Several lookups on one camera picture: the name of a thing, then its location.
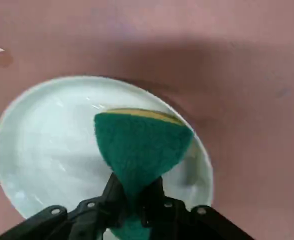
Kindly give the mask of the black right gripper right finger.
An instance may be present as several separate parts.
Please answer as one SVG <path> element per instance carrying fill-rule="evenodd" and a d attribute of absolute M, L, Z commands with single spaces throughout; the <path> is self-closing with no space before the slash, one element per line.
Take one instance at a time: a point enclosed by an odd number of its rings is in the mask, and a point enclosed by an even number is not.
<path fill-rule="evenodd" d="M 150 240 L 254 239 L 210 206 L 187 210 L 183 201 L 165 196 L 161 177 L 139 194 L 138 214 Z"/>

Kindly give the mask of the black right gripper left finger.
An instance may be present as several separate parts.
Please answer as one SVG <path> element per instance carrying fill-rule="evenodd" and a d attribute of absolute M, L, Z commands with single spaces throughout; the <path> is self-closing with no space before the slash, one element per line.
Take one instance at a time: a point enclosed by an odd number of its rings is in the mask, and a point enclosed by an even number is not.
<path fill-rule="evenodd" d="M 101 196 L 82 200 L 72 211 L 51 205 L 0 234 L 0 240 L 101 240 L 106 229 L 121 227 L 126 215 L 123 186 L 112 173 Z"/>

